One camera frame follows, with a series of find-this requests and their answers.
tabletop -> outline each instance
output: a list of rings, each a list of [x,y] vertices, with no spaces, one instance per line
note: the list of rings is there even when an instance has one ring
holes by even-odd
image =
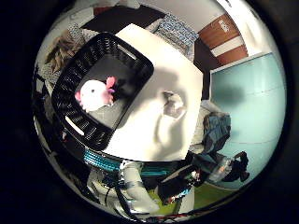
[[[179,161],[187,155],[200,109],[203,74],[157,35],[130,24],[116,34],[153,64],[154,72],[114,132],[107,154],[134,161]],[[178,94],[186,113],[163,116],[163,92]]]

stuffed toy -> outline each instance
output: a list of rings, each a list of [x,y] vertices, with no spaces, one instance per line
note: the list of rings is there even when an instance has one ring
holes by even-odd
[[[86,111],[94,111],[105,105],[113,106],[114,90],[111,88],[115,84],[116,78],[108,77],[106,84],[98,80],[89,80],[84,83],[80,91],[77,91],[75,98]]]

bag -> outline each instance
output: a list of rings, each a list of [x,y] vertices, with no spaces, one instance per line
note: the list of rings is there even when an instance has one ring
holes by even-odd
[[[221,150],[230,137],[231,118],[228,114],[212,112],[204,118],[203,154]]]

pillow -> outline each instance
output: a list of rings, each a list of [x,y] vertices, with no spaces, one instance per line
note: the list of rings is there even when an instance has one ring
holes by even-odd
[[[199,36],[185,22],[171,14],[167,14],[164,17],[157,32],[179,44],[184,49],[190,48]]]

light blue wall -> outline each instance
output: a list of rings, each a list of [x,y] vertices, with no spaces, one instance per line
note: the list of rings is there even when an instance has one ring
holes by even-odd
[[[231,137],[220,153],[233,157],[246,151],[250,172],[245,183],[220,182],[219,186],[239,189],[271,158],[285,117],[283,79],[272,53],[212,74],[212,101],[232,119]]]

